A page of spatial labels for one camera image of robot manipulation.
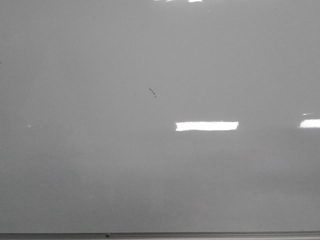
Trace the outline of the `white glossy whiteboard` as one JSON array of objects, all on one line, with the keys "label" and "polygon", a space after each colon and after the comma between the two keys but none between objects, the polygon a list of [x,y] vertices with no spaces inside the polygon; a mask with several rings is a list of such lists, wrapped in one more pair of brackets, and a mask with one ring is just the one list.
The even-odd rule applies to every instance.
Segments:
[{"label": "white glossy whiteboard", "polygon": [[3,0],[3,233],[317,231],[317,0]]}]

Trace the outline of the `grey aluminium whiteboard frame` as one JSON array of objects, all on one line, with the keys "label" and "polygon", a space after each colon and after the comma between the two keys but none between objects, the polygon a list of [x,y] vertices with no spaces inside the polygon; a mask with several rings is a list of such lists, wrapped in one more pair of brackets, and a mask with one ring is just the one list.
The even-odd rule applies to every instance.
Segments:
[{"label": "grey aluminium whiteboard frame", "polygon": [[319,231],[1,233],[2,240],[318,240]]}]

